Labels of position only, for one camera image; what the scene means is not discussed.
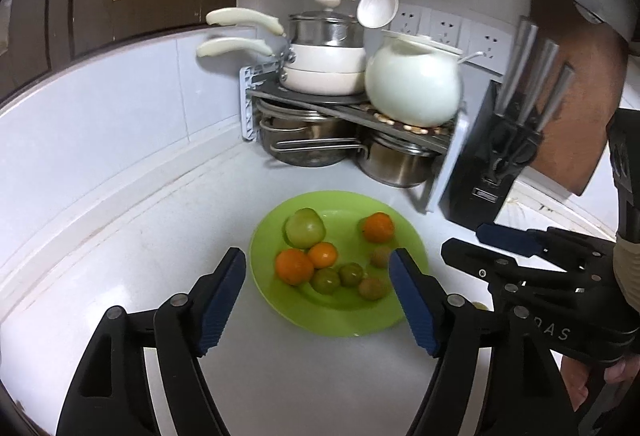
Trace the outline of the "person right hand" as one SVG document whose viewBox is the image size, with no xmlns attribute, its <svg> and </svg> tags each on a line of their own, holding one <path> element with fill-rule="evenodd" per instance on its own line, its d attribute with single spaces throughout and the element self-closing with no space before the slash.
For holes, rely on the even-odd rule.
<svg viewBox="0 0 640 436">
<path fill-rule="evenodd" d="M 614 366 L 604 370 L 604 380 L 608 384 L 620 384 L 622 391 L 620 398 L 626 395 L 632 382 L 639 373 L 639 356 L 628 355 Z M 587 382 L 590 375 L 590 367 L 580 361 L 563 356 L 560 367 L 562 379 L 567 389 L 573 410 L 576 411 L 588 398 Z"/>
</svg>

